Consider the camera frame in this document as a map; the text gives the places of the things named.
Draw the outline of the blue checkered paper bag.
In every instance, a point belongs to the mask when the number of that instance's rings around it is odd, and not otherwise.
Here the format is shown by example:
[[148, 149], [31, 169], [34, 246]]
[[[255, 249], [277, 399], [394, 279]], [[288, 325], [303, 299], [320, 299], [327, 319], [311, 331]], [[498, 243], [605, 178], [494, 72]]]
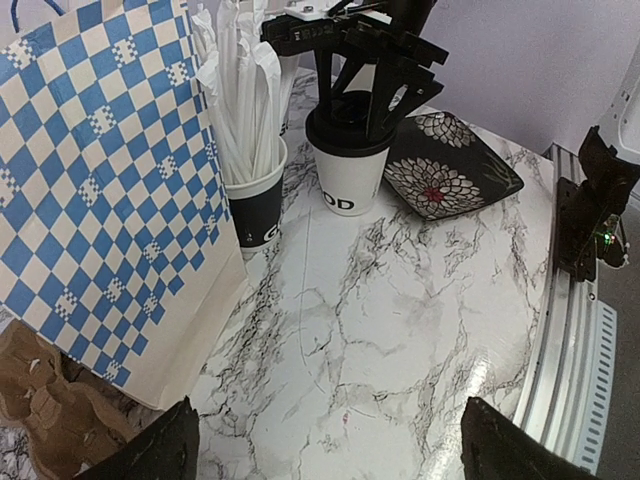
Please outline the blue checkered paper bag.
[[1, 50], [1, 304], [153, 409], [247, 285], [197, 65], [183, 1], [96, 1]]

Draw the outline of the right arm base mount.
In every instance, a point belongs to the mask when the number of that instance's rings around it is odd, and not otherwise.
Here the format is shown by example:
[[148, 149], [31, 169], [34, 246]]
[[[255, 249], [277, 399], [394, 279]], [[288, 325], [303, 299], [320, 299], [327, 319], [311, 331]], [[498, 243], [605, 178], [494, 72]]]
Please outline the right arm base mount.
[[639, 166], [620, 159], [597, 126], [589, 129], [578, 160], [585, 180], [576, 184], [562, 177], [557, 183], [554, 263], [577, 282], [593, 282], [599, 260], [616, 269], [628, 261], [629, 242], [620, 219], [639, 181]]

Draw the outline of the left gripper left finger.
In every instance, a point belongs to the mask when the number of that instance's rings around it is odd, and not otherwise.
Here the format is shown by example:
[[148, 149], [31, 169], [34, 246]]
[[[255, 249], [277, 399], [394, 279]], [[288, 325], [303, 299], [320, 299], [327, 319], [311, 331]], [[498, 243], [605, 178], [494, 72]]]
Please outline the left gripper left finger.
[[75, 479], [195, 479], [199, 416], [185, 397], [123, 449]]

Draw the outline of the brown cardboard cup carrier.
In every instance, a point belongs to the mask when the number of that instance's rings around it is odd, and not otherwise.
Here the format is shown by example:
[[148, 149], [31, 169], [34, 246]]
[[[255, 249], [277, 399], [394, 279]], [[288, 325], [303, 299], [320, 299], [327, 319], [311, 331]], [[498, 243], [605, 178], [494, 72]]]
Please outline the brown cardboard cup carrier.
[[17, 320], [1, 334], [1, 422], [26, 430], [44, 479], [71, 479], [136, 436], [99, 391], [67, 381], [59, 351]]

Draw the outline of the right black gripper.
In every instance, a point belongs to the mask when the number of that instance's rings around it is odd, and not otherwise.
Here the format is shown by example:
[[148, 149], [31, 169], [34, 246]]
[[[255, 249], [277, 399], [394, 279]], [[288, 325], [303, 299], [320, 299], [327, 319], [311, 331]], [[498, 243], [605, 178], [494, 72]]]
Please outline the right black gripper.
[[374, 67], [366, 137], [377, 142], [444, 86], [429, 67], [449, 52], [420, 36], [434, 1], [363, 1], [345, 6], [344, 40], [315, 50], [320, 104], [329, 106], [367, 65]]

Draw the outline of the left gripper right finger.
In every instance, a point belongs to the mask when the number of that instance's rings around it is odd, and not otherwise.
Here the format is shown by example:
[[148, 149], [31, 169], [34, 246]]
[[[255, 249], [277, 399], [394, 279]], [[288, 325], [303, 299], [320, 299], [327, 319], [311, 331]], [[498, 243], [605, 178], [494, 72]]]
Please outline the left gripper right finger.
[[467, 399], [461, 435], [461, 461], [467, 480], [593, 477], [548, 451], [480, 397]]

